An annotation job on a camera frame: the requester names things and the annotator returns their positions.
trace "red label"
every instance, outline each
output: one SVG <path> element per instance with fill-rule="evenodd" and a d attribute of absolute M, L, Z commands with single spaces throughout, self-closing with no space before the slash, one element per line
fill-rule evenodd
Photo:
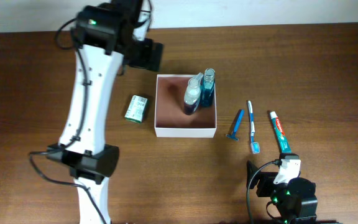
<path fill-rule="evenodd" d="M 281 127 L 280 120 L 278 118 L 276 118 L 276 126 L 277 126 L 278 130 L 285 136 L 284 130 Z"/>

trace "wooden table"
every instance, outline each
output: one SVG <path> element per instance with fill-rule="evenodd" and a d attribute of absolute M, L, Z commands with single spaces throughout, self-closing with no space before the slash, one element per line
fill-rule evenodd
<path fill-rule="evenodd" d="M 76 189 L 45 182 L 27 160 L 57 142 L 70 106 L 75 57 L 53 35 L 0 34 L 0 223 L 79 220 Z M 159 29 L 149 37 L 165 44 L 160 73 L 215 69 L 218 129 L 213 139 L 156 138 L 153 100 L 144 123 L 124 119 L 132 95 L 154 96 L 156 73 L 130 68 L 118 77 L 106 125 L 106 142 L 121 149 L 109 184 L 115 222 L 247 223 L 246 161 L 278 158 L 267 114 L 275 110 L 301 176 L 317 185 L 318 218 L 358 223 L 358 24 Z M 256 156 L 247 119 L 239 142 L 225 137 L 247 100 Z M 37 161 L 71 181 L 67 168 Z M 251 192 L 255 218 L 269 219 L 267 202 Z"/>

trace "open box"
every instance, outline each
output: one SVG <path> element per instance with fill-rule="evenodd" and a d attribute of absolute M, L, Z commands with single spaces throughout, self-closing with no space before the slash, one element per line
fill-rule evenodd
<path fill-rule="evenodd" d="M 216 132 L 216 89 L 213 104 L 192 115 L 183 112 L 188 80 L 194 75 L 157 75 L 154 129 L 157 137 L 213 138 Z"/>

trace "green toothpaste tube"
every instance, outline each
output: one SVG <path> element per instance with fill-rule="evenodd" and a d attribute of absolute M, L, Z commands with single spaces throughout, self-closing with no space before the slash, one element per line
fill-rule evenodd
<path fill-rule="evenodd" d="M 287 137 L 285 137 L 283 127 L 281 126 L 280 120 L 277 117 L 276 112 L 270 112 L 270 119 L 272 119 L 274 132 L 276 133 L 277 141 L 280 145 L 282 153 L 291 153 L 291 148 L 288 143 Z"/>

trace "tabletop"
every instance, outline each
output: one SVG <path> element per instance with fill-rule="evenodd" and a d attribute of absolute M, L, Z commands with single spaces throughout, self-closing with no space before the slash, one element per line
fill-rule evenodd
<path fill-rule="evenodd" d="M 70 107 L 75 55 L 54 46 L 53 32 L 0 34 L 0 223 L 78 223 L 77 190 L 42 180 L 27 153 L 58 141 Z M 277 159 L 268 111 L 276 111 L 301 177 L 316 183 L 319 220 L 358 223 L 358 24 L 155 29 L 164 44 L 159 74 L 216 71 L 217 130 L 212 139 L 157 138 L 155 72 L 129 68 L 117 77 L 106 143 L 120 159 L 109 183 L 115 223 L 247 223 L 246 162 Z M 132 95 L 150 96 L 142 124 L 124 119 Z M 249 121 L 226 137 L 239 109 Z M 37 158 L 54 179 L 64 166 Z M 251 191 L 256 219 L 267 198 Z M 271 213 L 278 215 L 273 208 Z"/>

